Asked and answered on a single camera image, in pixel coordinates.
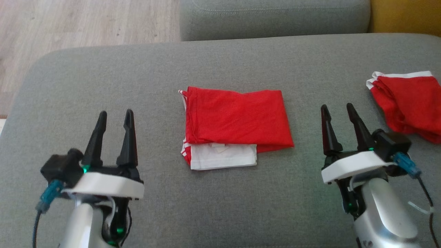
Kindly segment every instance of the sofa seam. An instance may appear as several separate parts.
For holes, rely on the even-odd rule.
[[[364,4],[358,4],[355,6],[350,7],[335,7],[335,8],[328,8],[328,7],[311,7],[311,8],[305,8],[305,7],[299,7],[299,8],[254,8],[254,9],[236,9],[236,10],[213,10],[213,9],[206,9],[198,6],[194,0],[191,0],[191,3],[193,6],[200,10],[205,12],[212,12],[212,13],[226,13],[226,14],[233,14],[233,13],[246,13],[246,12],[281,12],[281,11],[292,11],[292,10],[332,10],[332,9],[351,9],[351,8],[357,8],[359,6],[362,6]]]
[[[193,30],[194,9],[191,10],[190,29],[188,30],[188,37],[191,37],[191,31]]]

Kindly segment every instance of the white fabric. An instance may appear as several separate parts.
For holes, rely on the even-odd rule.
[[[371,90],[374,86],[373,83],[378,79],[379,76],[387,77],[387,78],[404,78],[404,79],[410,79],[410,78],[417,78],[417,77],[431,77],[432,73],[430,71],[418,71],[413,73],[407,73],[407,74],[384,74],[379,71],[374,71],[372,73],[371,79],[366,81],[366,87]]]
[[[0,135],[1,135],[1,132],[3,131],[3,126],[4,126],[5,122],[6,122],[6,119],[0,119]]]
[[[187,109],[187,98],[179,90]],[[190,168],[194,170],[220,169],[257,165],[257,145],[255,144],[189,144],[183,140],[181,154],[186,157],[185,148],[191,147]]]

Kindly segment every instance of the gray sofa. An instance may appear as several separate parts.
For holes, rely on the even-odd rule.
[[[365,33],[369,0],[181,0],[182,41]]]
[[[320,106],[327,104],[346,149],[356,147],[345,105],[370,131],[387,129],[365,82],[373,71],[430,70],[441,79],[441,38],[418,34],[342,34],[68,49],[29,71],[0,136],[1,247],[29,247],[34,206],[46,186],[39,169],[52,154],[84,150],[101,110],[108,112],[102,158],[115,162],[123,116],[133,109],[145,198],[131,202],[125,246],[356,247],[352,218],[320,169]],[[191,171],[180,152],[188,85],[250,92],[282,90],[295,148],[258,155],[249,168]],[[410,154],[441,204],[441,146],[410,135]],[[426,207],[418,182],[392,178],[400,198]],[[38,247],[56,247],[73,202],[42,216]],[[423,247],[428,217],[406,206]],[[434,223],[440,233],[439,219]]]

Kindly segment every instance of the red cloth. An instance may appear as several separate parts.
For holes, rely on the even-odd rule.
[[[441,143],[441,86],[429,71],[373,76],[367,86],[393,131]]]
[[[294,147],[280,90],[237,93],[188,87],[186,141],[257,144],[257,152]]]

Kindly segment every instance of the yellow cushion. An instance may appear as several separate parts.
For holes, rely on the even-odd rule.
[[[441,36],[441,0],[371,0],[369,31]]]

